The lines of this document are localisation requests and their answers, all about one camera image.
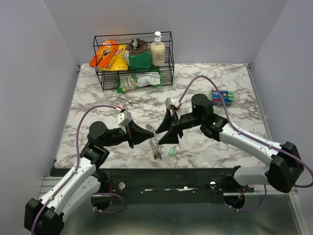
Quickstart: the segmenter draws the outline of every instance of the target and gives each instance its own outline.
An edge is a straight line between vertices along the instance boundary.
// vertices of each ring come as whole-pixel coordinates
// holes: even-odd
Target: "blue and green sponge pack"
[[[231,105],[234,101],[234,92],[229,92],[229,91],[220,91],[224,102],[226,105]],[[221,97],[217,90],[212,90],[210,93],[210,100],[212,101],[213,105],[223,105]]]

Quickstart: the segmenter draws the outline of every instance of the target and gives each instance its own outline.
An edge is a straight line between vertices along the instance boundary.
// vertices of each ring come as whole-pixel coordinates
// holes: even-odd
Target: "orange bag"
[[[108,64],[110,63],[111,59],[113,58],[118,45],[117,41],[105,41],[102,43],[102,46],[97,51],[97,66],[99,68],[105,69]],[[96,66],[96,56],[92,58],[92,60],[89,63],[90,67]]]

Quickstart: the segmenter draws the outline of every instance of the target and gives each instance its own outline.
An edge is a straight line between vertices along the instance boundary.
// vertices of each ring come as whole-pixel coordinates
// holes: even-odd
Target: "white pump nozzle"
[[[161,43],[161,38],[162,38],[161,32],[157,31],[157,32],[155,32],[155,35],[156,35],[155,43],[156,44],[160,44]]]

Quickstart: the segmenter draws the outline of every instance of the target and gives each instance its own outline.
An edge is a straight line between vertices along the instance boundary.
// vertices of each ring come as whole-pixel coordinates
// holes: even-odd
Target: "yellow bag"
[[[126,45],[118,45],[113,58],[106,68],[99,68],[103,71],[123,71],[128,69],[127,62],[125,61],[125,48]]]

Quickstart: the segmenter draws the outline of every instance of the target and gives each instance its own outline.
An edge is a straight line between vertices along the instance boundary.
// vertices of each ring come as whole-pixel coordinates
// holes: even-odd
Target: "clear plastic bottle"
[[[151,59],[154,66],[161,66],[165,61],[165,45],[161,42],[161,33],[155,32],[155,41],[151,44]]]

